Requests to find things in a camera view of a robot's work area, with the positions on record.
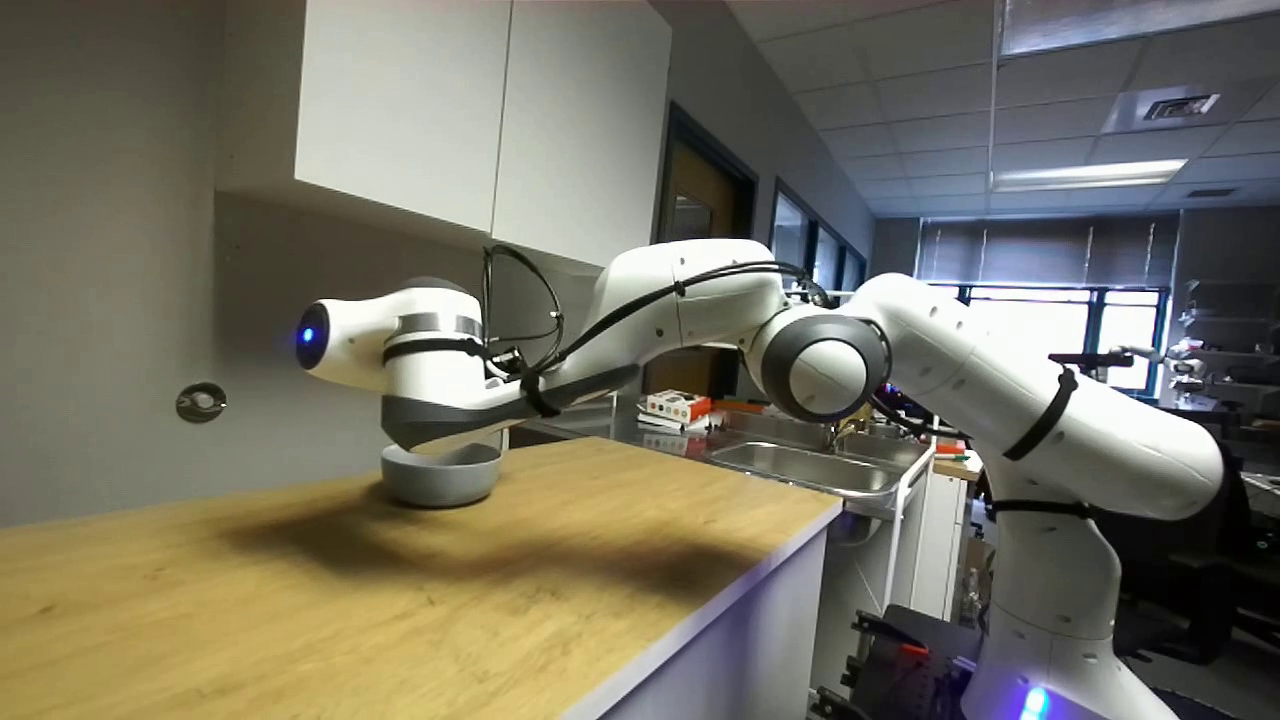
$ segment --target ceiling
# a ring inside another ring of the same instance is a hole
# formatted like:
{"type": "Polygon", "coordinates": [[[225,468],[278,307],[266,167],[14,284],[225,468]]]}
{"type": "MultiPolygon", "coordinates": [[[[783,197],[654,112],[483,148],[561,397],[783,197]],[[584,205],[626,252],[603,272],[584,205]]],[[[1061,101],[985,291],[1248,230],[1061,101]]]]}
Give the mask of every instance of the ceiling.
{"type": "Polygon", "coordinates": [[[729,0],[877,216],[1280,205],[1280,10],[995,59],[995,0],[729,0]],[[1179,129],[1103,132],[1119,92],[1210,89],[1179,129]],[[1173,184],[992,190],[1006,167],[1190,161],[1173,184]]]}

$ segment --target robotic arm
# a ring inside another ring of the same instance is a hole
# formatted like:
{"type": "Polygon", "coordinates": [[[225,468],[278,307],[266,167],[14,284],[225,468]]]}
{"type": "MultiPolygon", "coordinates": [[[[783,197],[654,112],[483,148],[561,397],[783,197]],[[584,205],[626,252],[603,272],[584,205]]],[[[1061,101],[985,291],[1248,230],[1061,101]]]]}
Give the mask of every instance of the robotic arm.
{"type": "Polygon", "coordinates": [[[978,441],[1001,500],[995,586],[974,720],[1173,714],[1116,655],[1119,558],[1090,506],[1177,521],[1219,483],[1217,441],[1137,402],[1018,340],[987,340],[961,304],[910,275],[870,279],[845,307],[797,304],[756,240],[685,240],[617,255],[581,340],[502,375],[483,363],[479,304],[433,279],[378,299],[319,299],[295,356],[333,385],[383,397],[383,431],[416,446],[468,429],[551,415],[619,389],[672,347],[739,347],[751,381],[783,413],[830,422],[887,375],[978,441]]]}

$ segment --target wooden countertop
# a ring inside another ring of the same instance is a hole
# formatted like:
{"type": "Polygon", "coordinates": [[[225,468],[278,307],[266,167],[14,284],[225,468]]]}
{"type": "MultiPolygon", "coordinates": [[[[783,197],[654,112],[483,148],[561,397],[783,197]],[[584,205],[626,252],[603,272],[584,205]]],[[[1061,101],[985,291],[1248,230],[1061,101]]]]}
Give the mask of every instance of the wooden countertop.
{"type": "Polygon", "coordinates": [[[509,452],[487,505],[371,480],[0,530],[0,714],[607,709],[841,505],[626,446],[509,452]]]}

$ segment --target countertop edge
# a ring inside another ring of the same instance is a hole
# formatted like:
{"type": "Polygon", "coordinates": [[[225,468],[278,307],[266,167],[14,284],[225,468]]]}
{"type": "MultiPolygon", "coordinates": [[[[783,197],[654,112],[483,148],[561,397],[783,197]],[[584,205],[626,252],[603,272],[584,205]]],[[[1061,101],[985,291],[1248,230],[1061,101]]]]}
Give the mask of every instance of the countertop edge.
{"type": "Polygon", "coordinates": [[[617,709],[631,686],[661,672],[682,648],[689,648],[705,629],[711,629],[735,598],[765,583],[782,563],[787,563],[803,542],[812,542],[841,514],[841,500],[801,527],[782,550],[762,558],[751,571],[716,593],[699,613],[685,616],[670,637],[650,643],[631,663],[598,682],[584,700],[561,711],[561,720],[598,720],[617,709]]]}

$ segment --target upper cabinet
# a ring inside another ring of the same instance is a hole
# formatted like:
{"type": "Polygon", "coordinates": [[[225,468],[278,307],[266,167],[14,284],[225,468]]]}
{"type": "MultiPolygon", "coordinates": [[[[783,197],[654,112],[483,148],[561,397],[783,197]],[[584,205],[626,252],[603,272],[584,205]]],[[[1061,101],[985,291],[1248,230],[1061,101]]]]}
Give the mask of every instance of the upper cabinet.
{"type": "Polygon", "coordinates": [[[603,265],[654,230],[670,48],[644,0],[233,0],[219,186],[603,265]]]}
{"type": "Polygon", "coordinates": [[[644,0],[516,0],[495,240],[589,265],[650,243],[670,53],[644,0]]]}

